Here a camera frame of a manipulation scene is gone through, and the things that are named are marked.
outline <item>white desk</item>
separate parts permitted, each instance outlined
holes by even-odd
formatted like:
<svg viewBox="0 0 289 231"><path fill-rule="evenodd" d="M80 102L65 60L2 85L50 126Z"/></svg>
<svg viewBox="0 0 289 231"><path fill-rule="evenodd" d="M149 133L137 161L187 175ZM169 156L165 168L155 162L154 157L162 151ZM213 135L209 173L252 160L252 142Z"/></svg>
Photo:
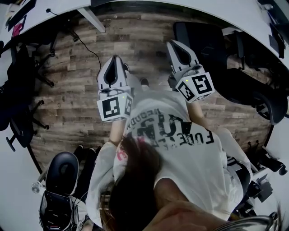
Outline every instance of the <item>white desk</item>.
<svg viewBox="0 0 289 231"><path fill-rule="evenodd" d="M86 17L88 21L90 21L96 27L96 29L98 29L100 32L105 32L105 27L91 12L91 10L88 8L89 6L90 0L37 0L35 7L28 12L24 28L20 33L24 33L32 27L35 27L38 24L55 17L54 14L45 12L47 8L50 8L51 11L55 14L64 14L66 12L77 9L84 17ZM13 29L8 32L4 22L0 32L0 40L2 40L4 44L9 42L11 39L12 31Z"/></svg>
<svg viewBox="0 0 289 231"><path fill-rule="evenodd" d="M256 0L148 0L164 2L174 5L196 9L217 18L220 18L233 26L248 33L274 55L279 54L270 46L269 34L272 35L269 26L269 17L262 11ZM286 47L284 59L281 62L289 69L289 47Z"/></svg>
<svg viewBox="0 0 289 231"><path fill-rule="evenodd" d="M256 0L149 0L154 2L164 2L174 5L185 6L196 9L217 18L220 18L240 30L248 33L261 44L267 47L274 55L279 54L270 46L269 34L272 35L269 26L269 18L266 12L262 11ZM28 13L24 30L36 26L54 15L46 13L45 10L50 8L56 14L63 14L68 11L77 9L85 16L100 32L105 32L104 26L99 22L96 16L87 8L90 6L90 0L37 0L36 6ZM2 28L0 40L7 43L11 38L12 30L5 31ZM289 69L289 47L286 46L284 59L281 62Z"/></svg>

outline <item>black cable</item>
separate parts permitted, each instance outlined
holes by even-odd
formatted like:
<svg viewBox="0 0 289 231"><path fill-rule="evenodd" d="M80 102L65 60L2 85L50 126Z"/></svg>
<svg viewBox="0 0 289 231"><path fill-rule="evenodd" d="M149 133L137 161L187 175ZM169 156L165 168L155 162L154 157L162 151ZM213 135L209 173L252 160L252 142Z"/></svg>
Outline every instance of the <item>black cable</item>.
<svg viewBox="0 0 289 231"><path fill-rule="evenodd" d="M79 202L78 202L76 205L78 205L78 204L80 203L81 199L83 198L83 196L84 196L85 194L82 195L82 197L79 199Z"/></svg>
<svg viewBox="0 0 289 231"><path fill-rule="evenodd" d="M53 13L50 8L47 8L47 9L46 9L46 13L52 13L52 14L54 14L55 16L59 16L58 14ZM81 41L81 43L85 46L85 48L86 48L89 52L93 53L93 54L98 58L98 62L99 62L98 74L99 74L99 72L100 72L100 70L101 70L101 62L100 62L99 56L98 56L97 54L95 54L93 51L91 51L90 49L88 49L87 46L85 45L85 43L82 42L82 40L80 39L80 37L78 36L78 34L77 34L73 29L71 29L71 30L72 30L72 32L75 34L75 36L79 39L79 41Z"/></svg>

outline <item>leg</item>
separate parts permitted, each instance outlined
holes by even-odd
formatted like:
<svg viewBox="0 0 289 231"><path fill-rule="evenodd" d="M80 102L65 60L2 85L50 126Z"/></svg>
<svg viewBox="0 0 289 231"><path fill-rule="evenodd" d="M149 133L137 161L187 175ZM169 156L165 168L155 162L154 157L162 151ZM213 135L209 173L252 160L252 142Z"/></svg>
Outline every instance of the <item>leg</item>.
<svg viewBox="0 0 289 231"><path fill-rule="evenodd" d="M96 152L93 148L90 148L88 150L84 168L82 170L81 175L79 176L77 187L73 195L74 197L81 199L84 203L87 198L87 191L89 189L90 178L94 170L95 160L96 157L98 156L99 151L100 147L98 147Z"/></svg>
<svg viewBox="0 0 289 231"><path fill-rule="evenodd" d="M78 159L78 164L80 164L80 162L82 161L83 159L83 146L82 145L79 145L76 150L74 151L74 155L76 156L76 158Z"/></svg>
<svg viewBox="0 0 289 231"><path fill-rule="evenodd" d="M39 127L42 127L42 128L44 128L46 130L49 130L49 126L48 125L43 125L42 123L40 123L38 120L34 119L33 117L32 117L32 122L37 124Z"/></svg>
<svg viewBox="0 0 289 231"><path fill-rule="evenodd" d="M94 15L94 13L89 9L89 7L77 9L92 25L96 27L100 33L105 33L105 27L99 21L99 19Z"/></svg>

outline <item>white t-shirt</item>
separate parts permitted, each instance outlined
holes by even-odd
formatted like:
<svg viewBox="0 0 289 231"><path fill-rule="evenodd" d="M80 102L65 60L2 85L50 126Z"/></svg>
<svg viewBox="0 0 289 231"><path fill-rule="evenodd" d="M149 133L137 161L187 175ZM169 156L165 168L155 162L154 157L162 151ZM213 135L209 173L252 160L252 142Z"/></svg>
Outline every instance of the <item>white t-shirt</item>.
<svg viewBox="0 0 289 231"><path fill-rule="evenodd" d="M217 133L219 136L190 122L180 93L146 91L135 96L124 135L145 141L159 152L162 169L155 185L169 178L190 202L227 220L243 198L240 180L227 166L227 155L244 164L250 175L252 171L230 132L220 129ZM100 193L122 175L126 162L126 154L111 142L99 152L86 207L89 217L100 227Z"/></svg>

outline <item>chair backrest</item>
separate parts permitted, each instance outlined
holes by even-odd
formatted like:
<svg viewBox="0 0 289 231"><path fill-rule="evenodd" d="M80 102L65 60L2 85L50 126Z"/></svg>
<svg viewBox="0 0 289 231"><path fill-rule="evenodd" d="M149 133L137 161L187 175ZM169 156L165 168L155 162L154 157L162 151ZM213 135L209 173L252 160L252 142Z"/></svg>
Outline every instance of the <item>chair backrest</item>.
<svg viewBox="0 0 289 231"><path fill-rule="evenodd" d="M11 117L10 128L21 146L26 148L34 135L32 116L28 107Z"/></svg>
<svg viewBox="0 0 289 231"><path fill-rule="evenodd" d="M71 198L45 190L39 209L40 224L43 230L69 230L73 225L73 209Z"/></svg>
<svg viewBox="0 0 289 231"><path fill-rule="evenodd" d="M219 80L213 80L213 83L217 91L232 102L255 108L265 104L269 116L263 117L273 125L279 123L286 115L288 102L285 92L274 90L238 69L227 69L224 75L220 76Z"/></svg>
<svg viewBox="0 0 289 231"><path fill-rule="evenodd" d="M227 69L227 56L222 30L205 23L177 22L173 26L175 38L191 48L204 66L214 73Z"/></svg>
<svg viewBox="0 0 289 231"><path fill-rule="evenodd" d="M34 60L29 56L26 46L22 45L16 54L15 63L12 63L7 70L8 80L13 85L26 86L32 94L36 74Z"/></svg>
<svg viewBox="0 0 289 231"><path fill-rule="evenodd" d="M50 163L46 176L46 189L52 193L69 196L77 185L79 163L70 152L57 154Z"/></svg>
<svg viewBox="0 0 289 231"><path fill-rule="evenodd" d="M0 88L0 131L7 128L12 116L26 110L31 101L32 93L29 87L6 81Z"/></svg>

